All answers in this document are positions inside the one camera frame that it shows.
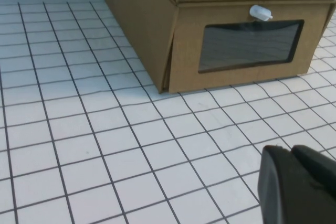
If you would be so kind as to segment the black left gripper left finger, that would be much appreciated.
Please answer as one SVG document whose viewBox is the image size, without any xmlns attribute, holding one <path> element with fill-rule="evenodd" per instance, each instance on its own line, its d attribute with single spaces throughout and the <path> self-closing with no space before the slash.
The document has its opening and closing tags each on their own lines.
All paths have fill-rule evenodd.
<svg viewBox="0 0 336 224">
<path fill-rule="evenodd" d="M 335 223 L 335 195 L 280 146 L 262 150 L 258 195 L 264 223 Z"/>
</svg>

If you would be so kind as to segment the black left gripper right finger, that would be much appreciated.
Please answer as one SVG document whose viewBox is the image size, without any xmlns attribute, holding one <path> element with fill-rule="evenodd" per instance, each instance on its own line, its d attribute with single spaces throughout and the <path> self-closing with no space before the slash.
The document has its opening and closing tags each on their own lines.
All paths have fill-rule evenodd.
<svg viewBox="0 0 336 224">
<path fill-rule="evenodd" d="M 295 145 L 291 152 L 330 195 L 335 195 L 335 161 L 305 145 Z"/>
</svg>

